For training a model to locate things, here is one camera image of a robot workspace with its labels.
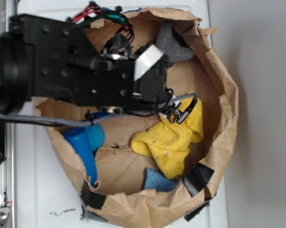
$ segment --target black electrical tape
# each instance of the black electrical tape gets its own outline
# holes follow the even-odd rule
[[[213,173],[214,170],[198,163],[190,173],[182,178],[182,181],[192,198],[206,187]]]
[[[205,202],[200,207],[198,207],[197,209],[193,210],[192,212],[184,216],[184,219],[188,222],[191,221],[196,215],[198,215],[202,211],[203,208],[209,205],[210,205],[210,201]]]
[[[81,192],[81,198],[86,205],[91,206],[94,209],[100,210],[102,209],[102,206],[104,205],[107,196],[92,192],[89,189],[87,182],[85,181]]]
[[[108,220],[106,220],[105,218],[95,214],[94,212],[91,212],[91,211],[87,211],[86,212],[86,217],[89,218],[89,219],[92,219],[92,220],[95,220],[95,221],[98,221],[98,222],[103,222],[103,223],[108,223]]]

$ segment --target white surface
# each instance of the white surface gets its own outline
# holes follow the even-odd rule
[[[116,2],[100,0],[104,7],[114,7]],[[22,0],[19,13],[32,13],[54,19],[73,16],[87,4],[86,0]],[[174,7],[193,12],[204,21],[200,24],[208,27],[208,10],[205,0],[182,1],[118,1],[124,10],[137,7],[157,6]],[[27,104],[23,114],[32,113],[32,104]],[[67,179],[43,127],[17,125],[17,227],[18,228],[86,228],[115,227],[94,220],[80,220],[83,205],[81,198]],[[217,196],[192,221],[183,218],[169,225],[170,228],[227,228],[227,208],[224,180],[220,184]]]
[[[286,228],[286,0],[209,0],[213,45],[240,93],[225,181],[231,228]]]

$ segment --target yellow towel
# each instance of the yellow towel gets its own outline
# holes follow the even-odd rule
[[[192,98],[183,99],[179,110],[184,112],[191,101]],[[165,177],[173,179],[183,173],[190,143],[199,143],[203,139],[202,102],[198,99],[182,124],[160,119],[161,122],[148,131],[133,135],[131,148],[140,155],[153,157]]]

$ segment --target brown paper bag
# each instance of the brown paper bag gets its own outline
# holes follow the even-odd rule
[[[216,28],[202,29],[198,25],[201,19],[176,9],[146,8],[126,15],[135,33],[133,51],[148,41],[154,43],[159,26],[169,21],[196,53],[193,59],[168,70],[167,86],[176,96],[195,92],[203,103],[205,137],[199,144],[191,145],[177,187],[171,192],[141,190],[145,168],[159,169],[152,158],[142,157],[129,148],[132,135],[153,126],[159,121],[157,116],[129,116],[101,123],[106,141],[95,156],[97,188],[90,186],[84,164],[61,135],[66,128],[46,130],[67,176],[89,211],[127,228],[162,228],[216,195],[235,144],[238,88],[215,49],[209,48],[207,35],[216,33]],[[104,19],[91,26],[86,34],[98,50],[119,28]],[[92,108],[36,99],[35,111],[44,116],[82,120],[87,109]]]

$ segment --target cable connector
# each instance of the cable connector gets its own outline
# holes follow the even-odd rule
[[[184,110],[184,112],[182,112],[178,109],[180,107],[181,103],[179,103],[177,105],[172,104],[171,106],[166,108],[166,110],[164,112],[172,124],[175,122],[177,122],[178,124],[181,124],[189,116],[189,114],[191,114],[191,112],[194,109],[197,101],[198,101],[198,97],[194,96],[190,105]]]
[[[67,17],[66,18],[66,22],[69,22],[69,23],[74,23],[73,19],[71,17]]]
[[[97,6],[95,1],[90,1],[88,7]]]
[[[122,12],[122,6],[116,6],[115,11]]]

